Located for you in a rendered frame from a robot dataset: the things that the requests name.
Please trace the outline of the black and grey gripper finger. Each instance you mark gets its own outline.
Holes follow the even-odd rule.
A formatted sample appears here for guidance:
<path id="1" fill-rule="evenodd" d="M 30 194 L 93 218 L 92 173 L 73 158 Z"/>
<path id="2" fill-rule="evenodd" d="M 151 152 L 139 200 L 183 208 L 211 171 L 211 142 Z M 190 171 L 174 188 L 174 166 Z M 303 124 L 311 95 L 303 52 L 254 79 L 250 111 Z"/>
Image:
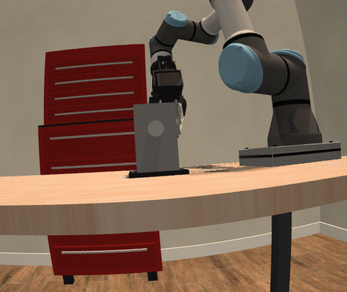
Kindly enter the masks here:
<path id="1" fill-rule="evenodd" d="M 179 100 L 175 99 L 174 102 L 175 102 L 176 122 L 177 122 L 177 125 L 179 124 L 180 132 L 181 132 L 187 104 L 183 96 L 180 96 Z M 180 108 L 180 104 L 181 104 L 181 108 Z M 180 116 L 180 111 L 181 111 L 181 116 Z"/>
<path id="2" fill-rule="evenodd" d="M 149 97 L 149 103 L 158 103 L 158 101 L 154 100 L 153 97 Z"/>

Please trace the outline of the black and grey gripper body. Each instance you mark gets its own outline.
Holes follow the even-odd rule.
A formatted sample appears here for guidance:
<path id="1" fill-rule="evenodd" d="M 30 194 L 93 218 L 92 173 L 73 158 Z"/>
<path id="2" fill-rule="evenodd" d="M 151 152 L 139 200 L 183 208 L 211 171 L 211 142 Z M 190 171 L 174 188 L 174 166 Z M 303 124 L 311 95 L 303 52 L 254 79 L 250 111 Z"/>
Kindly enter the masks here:
<path id="1" fill-rule="evenodd" d="M 164 64 L 162 64 L 162 62 L 164 62 Z M 151 75 L 152 71 L 154 74 L 152 76 L 151 92 L 153 99 L 158 102 L 161 100 L 161 103 L 174 102 L 175 99 L 180 99 L 183 90 L 183 78 L 181 75 L 181 69 L 176 69 L 176 65 L 172 61 L 171 55 L 158 55 L 157 61 L 155 61 L 150 67 Z"/>

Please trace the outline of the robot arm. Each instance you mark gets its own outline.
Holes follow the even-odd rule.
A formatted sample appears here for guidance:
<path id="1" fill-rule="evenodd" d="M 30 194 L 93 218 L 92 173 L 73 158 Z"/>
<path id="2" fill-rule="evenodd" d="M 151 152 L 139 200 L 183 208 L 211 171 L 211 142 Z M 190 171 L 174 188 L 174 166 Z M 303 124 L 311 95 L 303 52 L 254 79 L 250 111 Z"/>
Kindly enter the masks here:
<path id="1" fill-rule="evenodd" d="M 209 1 L 214 11 L 199 23 L 181 12 L 168 12 L 149 41 L 151 65 L 158 55 L 171 55 L 175 63 L 172 48 L 178 39 L 212 45 L 222 29 L 226 41 L 219 74 L 224 84 L 242 93 L 272 96 L 268 147 L 323 143 L 311 110 L 303 56 L 289 49 L 268 51 L 247 14 L 253 0 Z"/>

